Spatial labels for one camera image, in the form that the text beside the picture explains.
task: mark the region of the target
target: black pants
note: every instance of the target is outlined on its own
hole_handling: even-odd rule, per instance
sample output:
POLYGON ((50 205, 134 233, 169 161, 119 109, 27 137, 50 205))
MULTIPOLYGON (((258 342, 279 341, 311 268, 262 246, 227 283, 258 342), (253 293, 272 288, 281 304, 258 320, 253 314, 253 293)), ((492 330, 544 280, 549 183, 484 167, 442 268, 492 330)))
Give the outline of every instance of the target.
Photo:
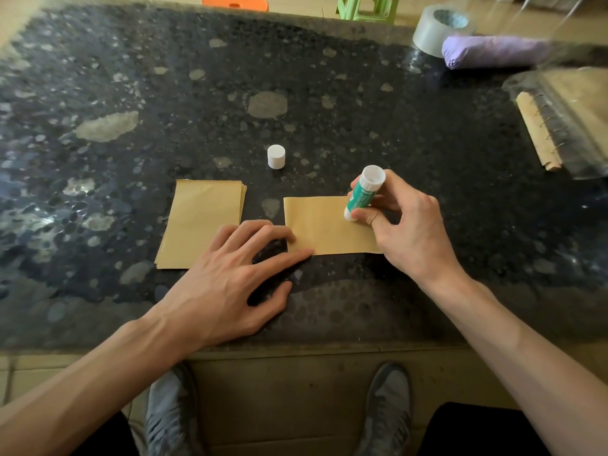
MULTIPOLYGON (((137 456, 129 422, 115 414, 72 453, 73 456, 137 456)), ((437 408, 418 456, 551 456, 521 411, 460 403, 437 408)))

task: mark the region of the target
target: green label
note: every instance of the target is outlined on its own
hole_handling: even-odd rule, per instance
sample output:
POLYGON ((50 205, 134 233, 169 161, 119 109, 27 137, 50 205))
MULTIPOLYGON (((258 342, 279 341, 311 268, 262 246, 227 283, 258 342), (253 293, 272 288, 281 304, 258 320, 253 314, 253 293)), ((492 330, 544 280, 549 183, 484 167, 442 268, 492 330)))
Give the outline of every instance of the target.
POLYGON ((360 183, 354 187, 353 194, 350 196, 350 200, 346 207, 348 211, 355 210, 356 208, 365 208, 371 203, 371 199, 374 198, 376 192, 370 192, 361 187, 360 183))

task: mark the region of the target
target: hand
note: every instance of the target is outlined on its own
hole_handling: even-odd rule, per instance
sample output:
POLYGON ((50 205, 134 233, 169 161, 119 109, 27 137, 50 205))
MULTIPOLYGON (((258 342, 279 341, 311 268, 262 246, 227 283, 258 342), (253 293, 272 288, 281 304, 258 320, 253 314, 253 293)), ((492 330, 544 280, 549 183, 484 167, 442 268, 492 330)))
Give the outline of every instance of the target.
MULTIPOLYGON (((414 189, 390 169, 385 172, 386 181, 372 207, 353 210, 353 218, 372 226, 386 259, 421 287, 443 276, 464 273, 447 237, 437 199, 414 189), (392 225, 380 209, 401 212, 399 224, 392 225)), ((352 188, 358 180, 351 183, 352 188)))
POLYGON ((285 252, 258 264, 254 256, 271 240, 295 240, 289 227, 270 221, 225 225, 209 249, 144 317, 158 317, 183 346, 183 357, 202 347, 257 332, 285 309, 291 282, 283 282, 257 307, 247 298, 269 277, 309 258, 312 249, 285 252))

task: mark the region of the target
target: black speckled countertop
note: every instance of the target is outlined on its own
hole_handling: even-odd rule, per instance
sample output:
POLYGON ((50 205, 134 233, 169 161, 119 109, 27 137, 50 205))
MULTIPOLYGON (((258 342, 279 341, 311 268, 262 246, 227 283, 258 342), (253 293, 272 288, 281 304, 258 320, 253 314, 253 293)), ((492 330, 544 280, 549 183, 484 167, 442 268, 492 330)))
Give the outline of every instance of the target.
MULTIPOLYGON (((371 163, 439 199, 466 270, 532 327, 604 337, 605 182, 544 172, 513 71, 450 72, 411 34, 107 0, 35 16, 0 56, 0 348, 90 348, 161 299, 176 179, 241 180, 243 218, 282 224, 283 197, 345 194, 371 163)), ((237 347, 462 342, 381 255, 314 257, 252 303, 282 278, 285 314, 237 347)))

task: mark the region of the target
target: purple bag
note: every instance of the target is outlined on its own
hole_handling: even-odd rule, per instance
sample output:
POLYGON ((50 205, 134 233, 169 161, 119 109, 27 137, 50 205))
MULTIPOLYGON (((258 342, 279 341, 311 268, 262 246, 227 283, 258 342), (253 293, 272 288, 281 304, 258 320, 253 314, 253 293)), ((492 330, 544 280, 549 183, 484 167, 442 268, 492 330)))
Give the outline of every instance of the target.
POLYGON ((449 36, 441 52, 451 69, 525 67, 545 59, 551 44, 517 36, 449 36))

